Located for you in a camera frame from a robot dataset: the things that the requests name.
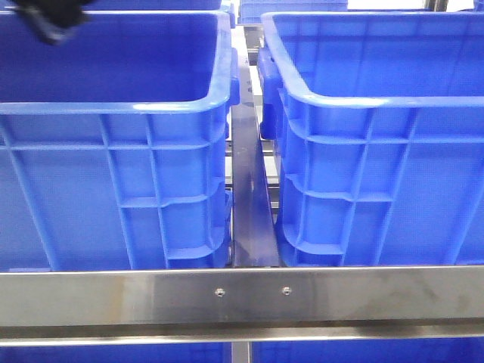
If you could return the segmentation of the blue plastic crate right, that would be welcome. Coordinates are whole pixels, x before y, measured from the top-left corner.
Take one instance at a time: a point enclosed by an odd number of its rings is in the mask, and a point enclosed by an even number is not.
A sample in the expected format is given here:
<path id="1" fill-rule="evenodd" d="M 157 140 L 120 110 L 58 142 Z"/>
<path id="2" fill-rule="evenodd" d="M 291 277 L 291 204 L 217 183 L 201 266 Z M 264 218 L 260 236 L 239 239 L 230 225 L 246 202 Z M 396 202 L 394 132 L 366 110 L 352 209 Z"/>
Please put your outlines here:
<path id="1" fill-rule="evenodd" d="M 483 15 L 270 12 L 262 132 L 288 266 L 483 262 Z"/>

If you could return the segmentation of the blue crate back row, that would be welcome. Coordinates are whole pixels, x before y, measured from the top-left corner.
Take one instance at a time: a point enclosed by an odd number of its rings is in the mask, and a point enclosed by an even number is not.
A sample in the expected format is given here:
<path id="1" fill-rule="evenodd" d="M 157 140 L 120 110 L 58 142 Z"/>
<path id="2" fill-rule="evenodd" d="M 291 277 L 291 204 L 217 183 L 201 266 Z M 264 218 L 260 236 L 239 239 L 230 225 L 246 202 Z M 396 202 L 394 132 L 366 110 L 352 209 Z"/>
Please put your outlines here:
<path id="1" fill-rule="evenodd" d="M 347 9 L 347 1 L 334 0 L 240 1 L 238 23 L 261 23 L 261 16 L 268 12 L 346 11 Z"/>

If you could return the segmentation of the blue plastic crate left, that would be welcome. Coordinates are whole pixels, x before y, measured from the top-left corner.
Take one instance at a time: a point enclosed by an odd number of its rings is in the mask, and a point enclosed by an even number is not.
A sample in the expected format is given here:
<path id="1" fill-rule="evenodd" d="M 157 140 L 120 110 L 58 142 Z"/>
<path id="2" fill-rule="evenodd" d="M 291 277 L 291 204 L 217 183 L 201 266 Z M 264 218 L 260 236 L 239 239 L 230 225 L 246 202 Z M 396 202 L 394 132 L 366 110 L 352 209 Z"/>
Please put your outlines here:
<path id="1" fill-rule="evenodd" d="M 238 87 L 221 11 L 93 11 L 54 46 L 2 12 L 2 271 L 224 267 Z"/>

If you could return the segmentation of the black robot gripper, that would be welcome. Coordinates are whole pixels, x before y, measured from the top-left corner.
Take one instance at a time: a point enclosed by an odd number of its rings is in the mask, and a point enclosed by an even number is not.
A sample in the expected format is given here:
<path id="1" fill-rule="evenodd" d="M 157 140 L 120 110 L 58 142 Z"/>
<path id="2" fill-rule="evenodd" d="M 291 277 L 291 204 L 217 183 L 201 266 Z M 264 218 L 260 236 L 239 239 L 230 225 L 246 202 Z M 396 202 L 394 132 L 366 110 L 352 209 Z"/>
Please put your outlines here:
<path id="1" fill-rule="evenodd" d="M 88 19 L 85 7 L 92 1 L 11 1 L 14 11 L 49 45 L 60 44 Z"/>

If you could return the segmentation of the blue crate lower right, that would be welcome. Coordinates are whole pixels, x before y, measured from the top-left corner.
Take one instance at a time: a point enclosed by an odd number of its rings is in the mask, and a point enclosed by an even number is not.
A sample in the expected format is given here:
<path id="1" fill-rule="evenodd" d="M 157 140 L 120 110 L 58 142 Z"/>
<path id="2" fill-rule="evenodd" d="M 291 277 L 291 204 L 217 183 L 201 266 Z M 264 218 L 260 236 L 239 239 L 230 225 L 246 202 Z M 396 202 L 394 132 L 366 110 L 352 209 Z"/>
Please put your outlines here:
<path id="1" fill-rule="evenodd" d="M 253 344 L 254 362 L 482 362 L 483 338 L 280 341 Z"/>

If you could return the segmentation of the blue plastic crate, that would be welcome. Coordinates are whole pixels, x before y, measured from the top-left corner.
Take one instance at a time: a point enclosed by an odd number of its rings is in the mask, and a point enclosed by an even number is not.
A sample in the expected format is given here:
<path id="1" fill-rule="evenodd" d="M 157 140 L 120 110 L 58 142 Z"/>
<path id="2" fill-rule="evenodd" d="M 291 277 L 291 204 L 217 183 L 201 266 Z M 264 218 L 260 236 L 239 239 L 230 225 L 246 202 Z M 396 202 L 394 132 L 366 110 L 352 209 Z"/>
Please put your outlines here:
<path id="1" fill-rule="evenodd" d="M 224 267 L 238 87 L 221 11 L 93 11 L 54 46 L 2 12 L 2 271 Z"/>
<path id="2" fill-rule="evenodd" d="M 483 262 L 483 15 L 270 12 L 262 132 L 288 266 Z"/>

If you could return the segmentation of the blue crate lower left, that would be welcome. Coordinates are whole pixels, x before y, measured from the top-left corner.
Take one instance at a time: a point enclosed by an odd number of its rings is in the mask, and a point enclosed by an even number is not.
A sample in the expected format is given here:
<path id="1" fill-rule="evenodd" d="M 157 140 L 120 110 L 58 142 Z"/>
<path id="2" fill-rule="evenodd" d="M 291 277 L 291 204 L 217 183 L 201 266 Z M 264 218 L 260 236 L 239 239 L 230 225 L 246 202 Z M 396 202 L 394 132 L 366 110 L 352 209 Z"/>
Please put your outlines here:
<path id="1" fill-rule="evenodd" d="M 2 362 L 230 362 L 228 343 L 99 346 L 12 346 Z"/>

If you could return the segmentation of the steel shelf front rail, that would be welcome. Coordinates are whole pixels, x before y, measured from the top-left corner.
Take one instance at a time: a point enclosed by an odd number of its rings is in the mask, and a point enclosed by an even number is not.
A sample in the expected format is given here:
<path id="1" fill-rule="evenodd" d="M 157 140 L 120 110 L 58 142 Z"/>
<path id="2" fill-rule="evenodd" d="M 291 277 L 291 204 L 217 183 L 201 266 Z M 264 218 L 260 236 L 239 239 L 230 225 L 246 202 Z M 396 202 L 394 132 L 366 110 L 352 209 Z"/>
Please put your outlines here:
<path id="1" fill-rule="evenodd" d="M 3 346 L 482 334 L 480 265 L 1 276 Z"/>

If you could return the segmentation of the steel shelf divider bar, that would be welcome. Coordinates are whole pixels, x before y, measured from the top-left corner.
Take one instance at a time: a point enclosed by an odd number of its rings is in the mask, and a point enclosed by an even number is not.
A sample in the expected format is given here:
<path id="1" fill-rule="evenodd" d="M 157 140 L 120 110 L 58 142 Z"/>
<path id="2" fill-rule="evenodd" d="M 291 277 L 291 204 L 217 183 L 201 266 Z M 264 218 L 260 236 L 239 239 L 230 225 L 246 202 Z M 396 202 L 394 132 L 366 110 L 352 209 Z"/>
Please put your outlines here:
<path id="1" fill-rule="evenodd" d="M 234 266 L 278 267 L 268 182 L 259 137 L 248 60 L 239 60 L 240 103 L 232 108 Z"/>

